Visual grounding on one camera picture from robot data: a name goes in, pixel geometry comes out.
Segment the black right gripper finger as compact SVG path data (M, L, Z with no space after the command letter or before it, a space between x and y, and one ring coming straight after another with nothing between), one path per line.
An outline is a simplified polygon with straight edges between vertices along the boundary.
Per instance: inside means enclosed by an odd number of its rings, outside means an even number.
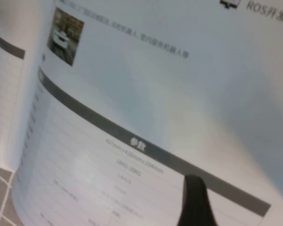
M179 226L217 226L207 186L199 176L184 177L183 206L177 224Z

